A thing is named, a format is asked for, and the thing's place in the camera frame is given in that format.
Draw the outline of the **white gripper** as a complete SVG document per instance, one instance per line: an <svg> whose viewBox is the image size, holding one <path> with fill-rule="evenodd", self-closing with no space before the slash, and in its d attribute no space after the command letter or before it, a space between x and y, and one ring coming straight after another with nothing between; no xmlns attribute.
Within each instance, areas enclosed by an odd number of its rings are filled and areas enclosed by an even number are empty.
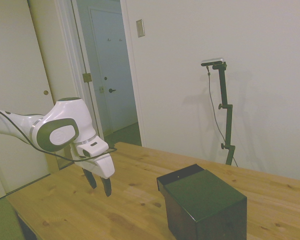
<svg viewBox="0 0 300 240"><path fill-rule="evenodd" d="M98 154L102 153L100 150L92 150L88 153L92 159L75 163L83 168L83 173L92 189L97 187L97 182L92 173L100 176L105 195L109 197L112 194L112 184L109 177L115 173L112 157L109 153L97 157Z"/></svg>

